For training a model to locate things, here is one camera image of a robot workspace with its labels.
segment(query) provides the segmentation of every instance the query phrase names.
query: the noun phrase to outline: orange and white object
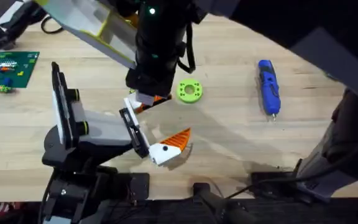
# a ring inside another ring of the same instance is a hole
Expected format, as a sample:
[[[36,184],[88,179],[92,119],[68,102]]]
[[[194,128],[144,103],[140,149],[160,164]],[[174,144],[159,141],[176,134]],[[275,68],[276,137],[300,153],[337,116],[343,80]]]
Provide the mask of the orange and white object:
[[[162,100],[158,96],[155,97],[155,102]],[[135,93],[131,93],[127,98],[124,99],[126,107],[133,110],[130,113],[132,119],[136,121],[136,124],[139,125],[139,122],[135,118],[135,114],[141,113],[145,110],[144,105],[136,101]],[[161,142],[149,145],[148,140],[145,138],[147,145],[149,146],[149,156],[151,160],[158,166],[162,165],[164,162],[169,161],[170,159],[179,156],[181,152],[186,148],[186,145],[190,138],[191,129],[185,129],[178,134],[175,134]]]

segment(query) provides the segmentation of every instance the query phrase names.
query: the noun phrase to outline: wooden tabletop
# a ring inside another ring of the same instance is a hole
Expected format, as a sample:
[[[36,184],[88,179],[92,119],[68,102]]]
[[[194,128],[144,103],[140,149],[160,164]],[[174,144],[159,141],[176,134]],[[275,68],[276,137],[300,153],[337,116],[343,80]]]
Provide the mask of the wooden tabletop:
[[[321,139],[343,86],[270,40],[224,18],[208,16],[194,26],[197,69],[177,70],[175,83],[195,78],[204,87],[199,102],[176,97],[139,115],[157,140],[191,127],[181,158],[157,167],[133,151],[106,164],[121,172],[148,172],[150,198],[184,198],[193,182],[209,182],[229,195],[245,186],[253,171],[292,170]],[[86,110],[118,114],[128,94],[127,68],[68,32],[47,35],[39,24],[27,29],[16,50],[40,51],[28,87],[0,94],[0,201],[40,200],[51,173],[41,163],[43,141],[55,124],[51,62],[65,73],[68,86],[80,89]],[[257,62],[275,66],[282,109],[267,121],[260,105]],[[336,193],[358,197],[358,183]]]

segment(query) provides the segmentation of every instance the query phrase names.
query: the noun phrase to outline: cable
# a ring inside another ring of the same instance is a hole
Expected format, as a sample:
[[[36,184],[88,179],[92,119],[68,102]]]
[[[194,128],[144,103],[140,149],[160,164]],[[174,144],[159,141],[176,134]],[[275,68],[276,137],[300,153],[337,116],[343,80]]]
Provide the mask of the cable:
[[[353,158],[357,154],[358,154],[358,148],[353,150],[351,153],[346,155],[341,160],[335,162],[333,165],[331,165],[327,169],[322,170],[321,172],[318,172],[317,174],[309,175],[309,176],[306,176],[306,177],[294,177],[294,178],[289,177],[289,178],[274,178],[274,179],[261,180],[260,182],[251,184],[251,185],[249,185],[249,186],[237,191],[236,193],[233,193],[232,195],[226,197],[225,199],[233,198],[233,197],[235,197],[235,196],[237,196],[237,195],[249,190],[251,187],[256,187],[256,186],[261,185],[261,184],[266,184],[266,183],[295,183],[295,182],[304,182],[304,181],[309,181],[309,180],[320,178],[322,176],[325,176],[327,174],[330,174],[330,173],[338,170],[340,167],[342,167],[345,164],[349,163],[351,160],[353,160]]]
[[[64,29],[61,27],[57,30],[53,30],[53,31],[49,31],[49,30],[46,30],[45,29],[45,25],[46,23],[51,19],[52,17],[51,16],[47,16],[45,19],[43,19],[43,21],[41,22],[41,29],[44,33],[46,34],[58,34],[58,33],[61,33],[64,31]]]
[[[180,59],[178,59],[178,66],[183,69],[185,72],[191,74],[196,70],[196,62],[194,58],[193,51],[193,28],[191,23],[189,23],[186,27],[186,52],[187,52],[187,61],[189,63],[189,67],[183,64]]]
[[[42,201],[41,201],[40,209],[39,209],[39,211],[38,211],[38,221],[37,221],[38,224],[41,224],[41,223],[42,223],[42,212],[43,212],[43,210],[44,210],[45,202],[47,201],[48,191],[49,191],[50,185],[52,184],[52,180],[55,178],[56,173],[57,173],[57,172],[56,172],[56,169],[53,169],[53,172],[52,172],[52,174],[50,175],[50,178],[49,178],[47,187],[45,188],[44,196],[42,196]]]

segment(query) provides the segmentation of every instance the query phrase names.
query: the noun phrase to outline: green gear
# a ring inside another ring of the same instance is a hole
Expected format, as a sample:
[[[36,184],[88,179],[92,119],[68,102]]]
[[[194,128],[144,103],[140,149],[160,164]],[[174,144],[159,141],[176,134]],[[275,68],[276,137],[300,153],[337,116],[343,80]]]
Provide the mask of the green gear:
[[[177,86],[177,97],[185,103],[195,103],[203,96],[203,86],[195,79],[187,78]]]

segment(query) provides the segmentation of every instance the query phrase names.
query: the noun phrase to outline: blue screwdriver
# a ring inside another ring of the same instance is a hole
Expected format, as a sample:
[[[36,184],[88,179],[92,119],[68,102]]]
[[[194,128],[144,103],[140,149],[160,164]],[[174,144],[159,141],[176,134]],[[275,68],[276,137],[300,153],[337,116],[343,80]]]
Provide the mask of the blue screwdriver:
[[[264,109],[268,115],[273,116],[275,121],[281,108],[276,73],[270,60],[261,60],[258,66]]]

